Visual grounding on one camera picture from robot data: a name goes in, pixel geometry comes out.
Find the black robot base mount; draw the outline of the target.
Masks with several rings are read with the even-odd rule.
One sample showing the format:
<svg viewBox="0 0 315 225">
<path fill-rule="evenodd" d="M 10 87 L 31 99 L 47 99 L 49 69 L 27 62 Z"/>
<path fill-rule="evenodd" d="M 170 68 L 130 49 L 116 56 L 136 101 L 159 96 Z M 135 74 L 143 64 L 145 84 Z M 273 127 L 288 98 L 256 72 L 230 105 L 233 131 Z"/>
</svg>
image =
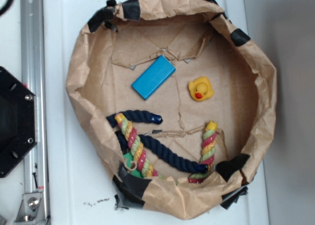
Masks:
<svg viewBox="0 0 315 225">
<path fill-rule="evenodd" d="M 0 68 L 0 177 L 5 178 L 36 144 L 35 95 Z"/>
</svg>

